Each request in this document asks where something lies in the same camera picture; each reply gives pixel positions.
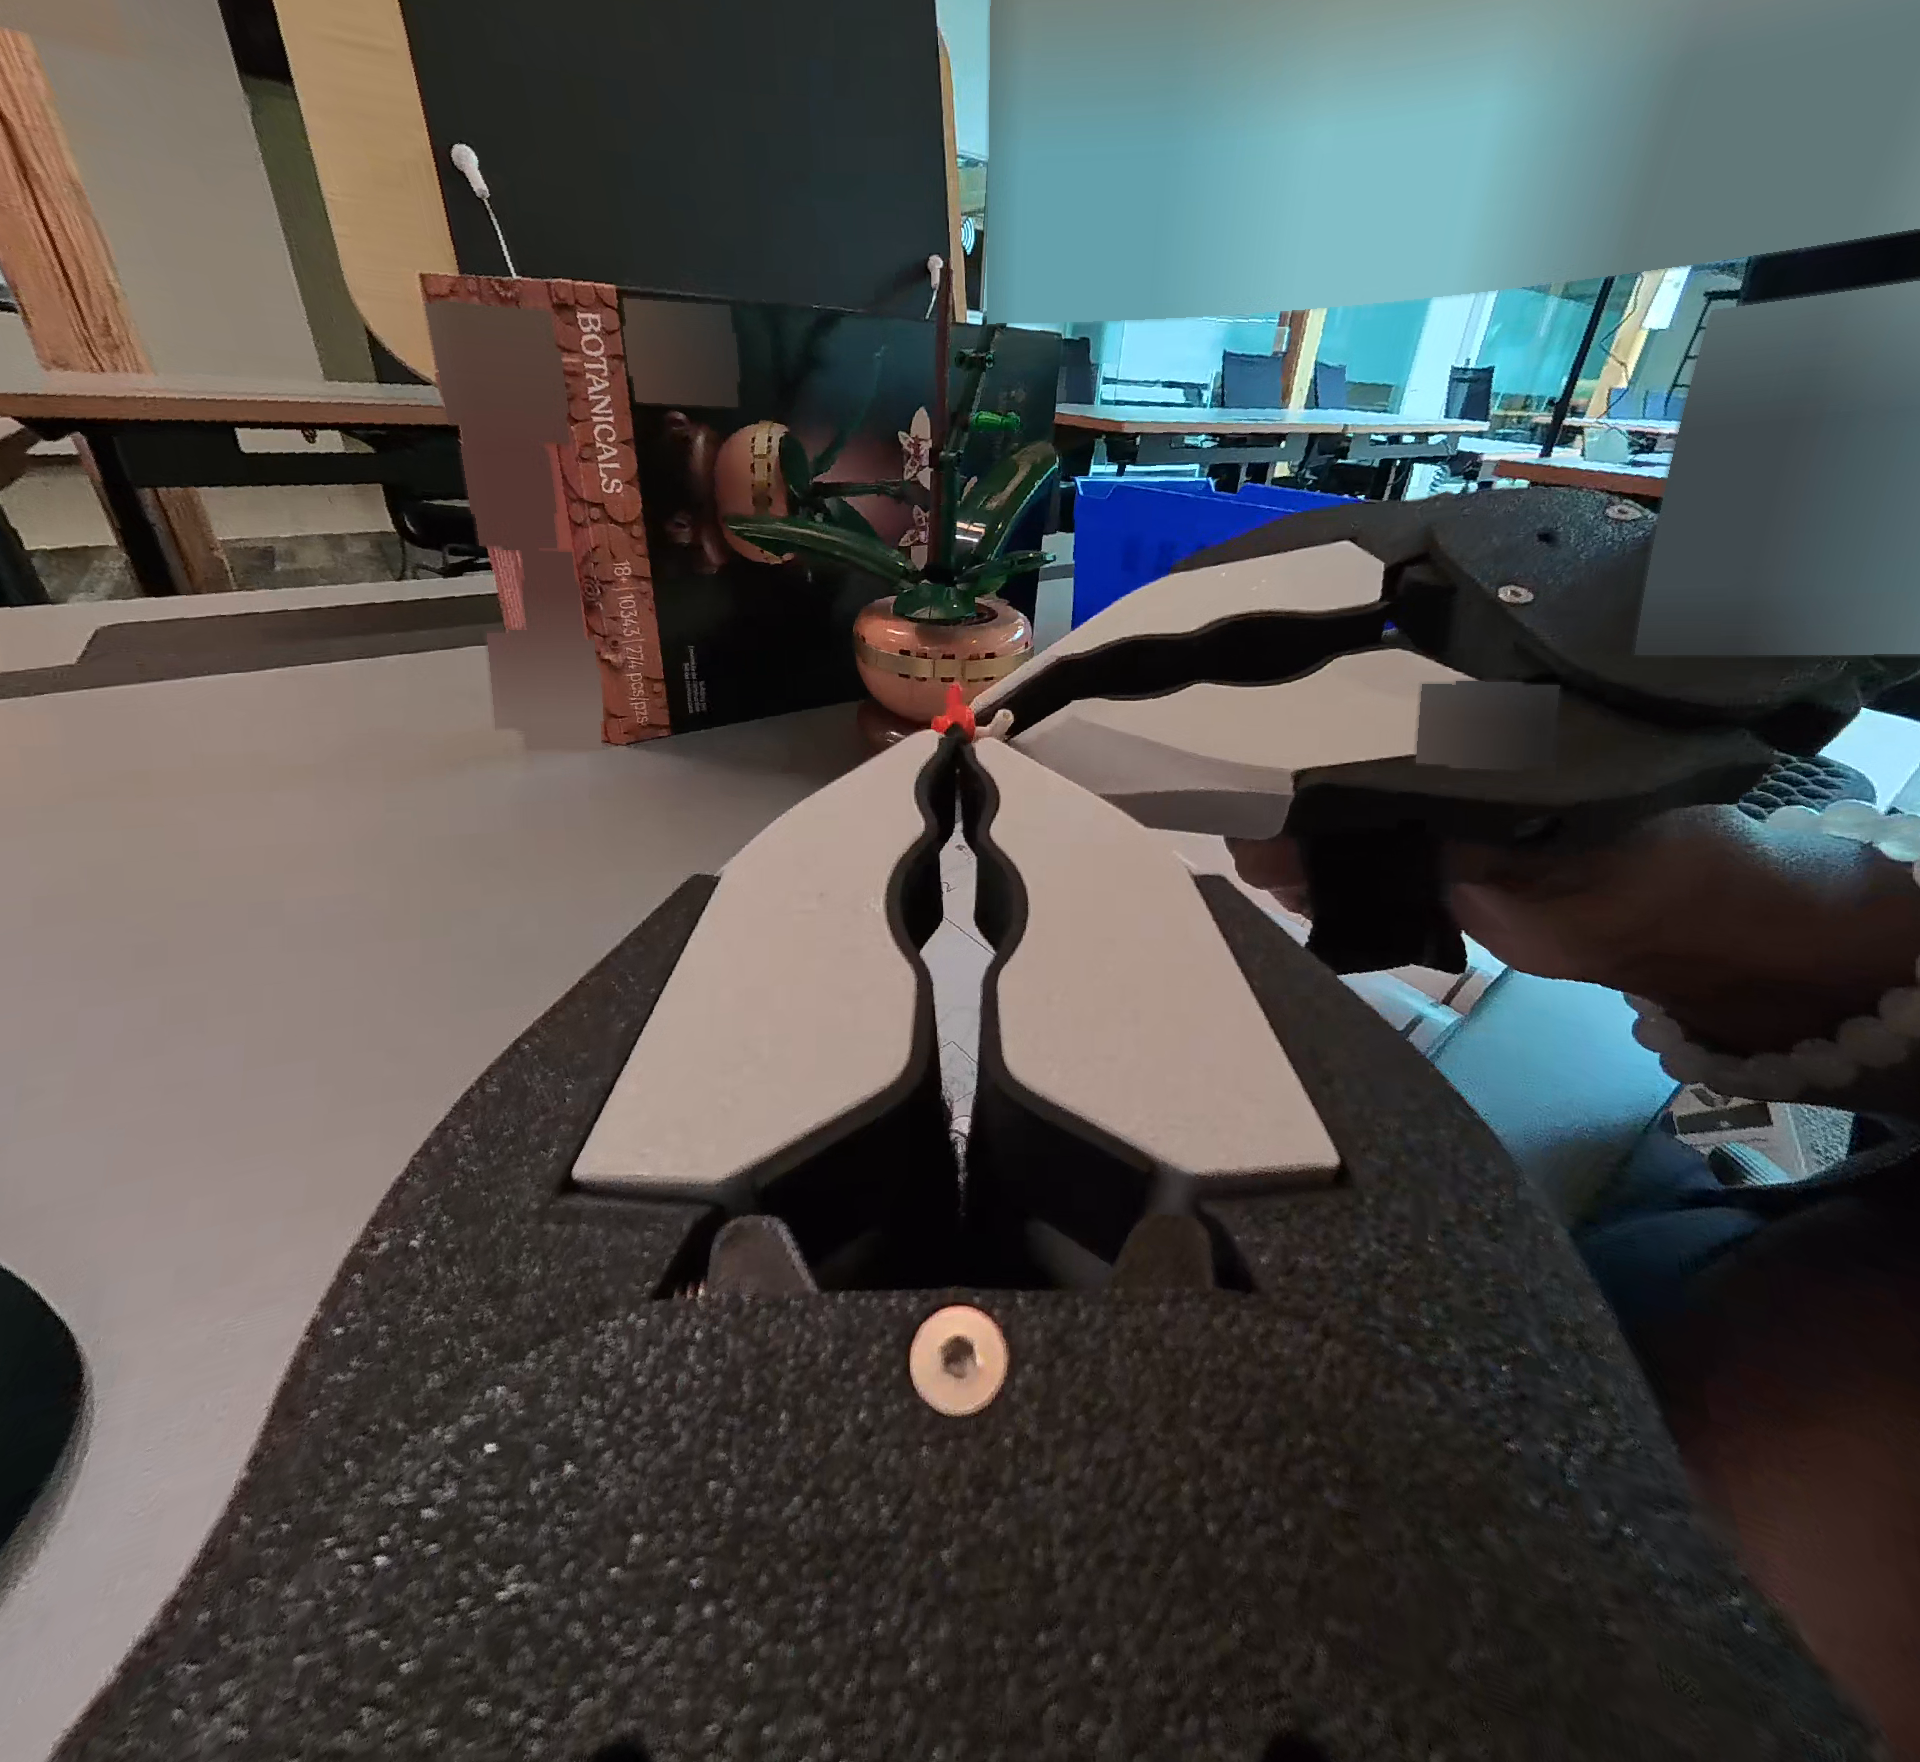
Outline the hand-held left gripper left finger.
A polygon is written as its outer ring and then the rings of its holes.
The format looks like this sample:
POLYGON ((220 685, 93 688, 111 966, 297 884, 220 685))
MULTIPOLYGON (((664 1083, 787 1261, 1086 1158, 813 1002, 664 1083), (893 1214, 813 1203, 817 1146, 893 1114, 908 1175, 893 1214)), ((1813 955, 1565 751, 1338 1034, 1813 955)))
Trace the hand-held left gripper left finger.
POLYGON ((955 1200, 928 971, 955 742, 920 730, 745 841, 571 1163, 587 1192, 787 1222, 955 1200))

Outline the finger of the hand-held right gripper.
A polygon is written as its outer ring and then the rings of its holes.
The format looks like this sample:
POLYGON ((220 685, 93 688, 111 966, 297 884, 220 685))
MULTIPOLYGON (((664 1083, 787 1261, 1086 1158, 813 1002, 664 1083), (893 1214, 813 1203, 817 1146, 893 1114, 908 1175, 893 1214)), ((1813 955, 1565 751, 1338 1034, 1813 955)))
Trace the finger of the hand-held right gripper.
POLYGON ((1001 680, 1008 736, 1083 698, 1149 698, 1198 684, 1282 684, 1347 654, 1399 646, 1385 565, 1353 541, 1166 573, 1075 625, 1001 680))
POLYGON ((1302 774, 1411 760, 1426 684, 1424 655, 1385 646, 1273 684, 1082 698, 1011 746, 1149 830, 1265 839, 1302 774))

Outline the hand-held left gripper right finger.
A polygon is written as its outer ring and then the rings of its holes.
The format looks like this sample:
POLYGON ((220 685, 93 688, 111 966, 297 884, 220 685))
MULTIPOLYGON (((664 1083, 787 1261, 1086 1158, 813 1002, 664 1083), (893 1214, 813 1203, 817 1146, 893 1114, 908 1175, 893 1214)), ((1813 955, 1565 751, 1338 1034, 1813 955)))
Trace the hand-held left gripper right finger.
POLYGON ((1183 860, 996 740, 972 746, 961 792, 994 944, 972 1200, 1139 1222, 1330 1183, 1330 1129, 1183 860))

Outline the person's right hand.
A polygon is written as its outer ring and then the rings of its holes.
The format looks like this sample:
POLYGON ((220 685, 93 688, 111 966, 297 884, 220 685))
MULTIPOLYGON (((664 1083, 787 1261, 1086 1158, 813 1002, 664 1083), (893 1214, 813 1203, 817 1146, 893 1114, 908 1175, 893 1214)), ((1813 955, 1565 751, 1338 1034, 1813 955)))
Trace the person's right hand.
POLYGON ((1639 998, 1740 1058, 1831 1038, 1916 982, 1906 867, 1731 806, 1572 852, 1455 846, 1445 876, 1453 919, 1503 964, 1639 998))

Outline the blue plastic bin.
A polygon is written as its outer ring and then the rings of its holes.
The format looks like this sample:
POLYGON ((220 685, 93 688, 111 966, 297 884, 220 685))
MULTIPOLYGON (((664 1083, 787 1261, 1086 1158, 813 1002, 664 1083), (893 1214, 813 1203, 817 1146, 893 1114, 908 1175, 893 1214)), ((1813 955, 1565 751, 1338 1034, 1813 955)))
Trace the blue plastic bin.
POLYGON ((1221 491, 1206 476, 1083 478, 1071 520, 1069 624, 1082 625, 1202 550, 1283 516, 1347 502, 1347 495, 1256 481, 1221 491))

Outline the wooden top table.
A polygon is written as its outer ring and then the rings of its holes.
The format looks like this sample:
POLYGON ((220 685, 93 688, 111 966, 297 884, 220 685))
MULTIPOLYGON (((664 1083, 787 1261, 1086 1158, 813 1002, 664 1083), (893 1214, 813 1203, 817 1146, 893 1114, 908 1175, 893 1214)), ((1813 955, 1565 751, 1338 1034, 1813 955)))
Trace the wooden top table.
POLYGON ((1360 484, 1372 500, 1399 502, 1414 467, 1441 467, 1463 437, 1479 437, 1486 421, 1376 410, 1232 410, 1059 405, 1052 437, 1063 471, 1086 476, 1092 467, 1114 473, 1232 470, 1243 476, 1336 478, 1358 470, 1378 476, 1360 484))
POLYGON ((47 375, 6 388, 4 418, 76 439, 108 525, 146 597, 229 585, 225 551, 195 525, 214 488, 379 486, 426 502, 468 495, 460 433, 431 384, 163 382, 47 375))

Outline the toy brick orchid pot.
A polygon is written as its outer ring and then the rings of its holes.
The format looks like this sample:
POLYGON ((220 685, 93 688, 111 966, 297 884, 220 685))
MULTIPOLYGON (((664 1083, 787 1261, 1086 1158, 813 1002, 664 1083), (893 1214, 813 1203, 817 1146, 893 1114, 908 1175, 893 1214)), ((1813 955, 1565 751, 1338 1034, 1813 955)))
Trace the toy brick orchid pot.
POLYGON ((879 583, 854 615, 851 655, 869 702, 900 726, 928 726, 953 681, 975 707, 1033 654, 1032 619, 1004 591, 1044 570, 1044 550, 1017 548, 1016 536, 1059 471, 1049 439, 1017 441, 1017 412, 981 405, 997 334, 955 343, 952 306, 953 290, 947 313, 932 320, 929 405, 896 433, 896 476, 835 476, 877 397, 881 349, 863 397, 819 449, 787 423, 760 419, 726 437, 711 466, 732 550, 879 583))

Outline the brown toy set box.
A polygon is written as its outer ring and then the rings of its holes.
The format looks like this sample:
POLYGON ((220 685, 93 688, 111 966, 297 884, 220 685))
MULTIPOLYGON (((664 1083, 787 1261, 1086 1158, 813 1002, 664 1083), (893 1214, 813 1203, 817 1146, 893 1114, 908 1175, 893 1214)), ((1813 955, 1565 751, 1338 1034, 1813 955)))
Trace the brown toy set box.
MULTIPOLYGON (((932 405, 932 320, 585 280, 422 276, 443 410, 491 555, 504 640, 494 718, 528 744, 657 742, 868 698, 854 615, 868 573, 734 550, 711 466, 760 419, 819 452, 876 399, 840 479, 900 473, 897 431, 932 405)), ((979 403, 1052 443, 1063 341, 996 330, 979 403)))

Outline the person's leg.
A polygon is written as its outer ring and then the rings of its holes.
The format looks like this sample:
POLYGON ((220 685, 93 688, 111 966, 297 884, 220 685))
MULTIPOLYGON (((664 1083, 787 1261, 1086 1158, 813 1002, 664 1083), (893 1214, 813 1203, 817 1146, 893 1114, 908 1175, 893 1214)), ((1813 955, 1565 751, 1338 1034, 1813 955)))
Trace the person's leg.
POLYGON ((1918 1754, 1916 1131, 1727 1188, 1647 1129, 1576 1232, 1691 1488, 1747 1578, 1918 1754))

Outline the black partition panel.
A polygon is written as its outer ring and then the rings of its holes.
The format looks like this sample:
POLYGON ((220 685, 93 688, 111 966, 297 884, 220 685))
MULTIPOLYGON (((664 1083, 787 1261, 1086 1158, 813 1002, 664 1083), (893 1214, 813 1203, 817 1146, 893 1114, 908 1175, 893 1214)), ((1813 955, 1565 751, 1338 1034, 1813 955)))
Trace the black partition panel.
POLYGON ((947 253, 936 0, 397 0, 455 265, 928 313, 947 253))

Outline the tan curved panel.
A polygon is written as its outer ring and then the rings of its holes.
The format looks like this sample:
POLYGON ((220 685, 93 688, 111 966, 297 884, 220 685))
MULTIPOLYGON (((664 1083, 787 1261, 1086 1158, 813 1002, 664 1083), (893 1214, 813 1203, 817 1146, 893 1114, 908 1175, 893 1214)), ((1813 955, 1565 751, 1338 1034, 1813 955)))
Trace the tan curved panel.
POLYGON ((352 301, 433 377, 422 276, 458 268, 399 0, 271 0, 352 301))

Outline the wooden post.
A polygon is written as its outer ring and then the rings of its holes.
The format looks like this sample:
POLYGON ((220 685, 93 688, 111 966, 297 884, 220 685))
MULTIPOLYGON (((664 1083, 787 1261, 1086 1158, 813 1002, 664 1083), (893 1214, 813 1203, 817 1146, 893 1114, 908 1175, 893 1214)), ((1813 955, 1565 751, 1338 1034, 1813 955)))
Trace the wooden post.
MULTIPOLYGON (((1 264, 43 369, 152 372, 51 84, 33 42, 16 30, 1 32, 1 264)), ((141 593, 233 588, 193 488, 136 488, 104 431, 82 430, 76 448, 141 593)))

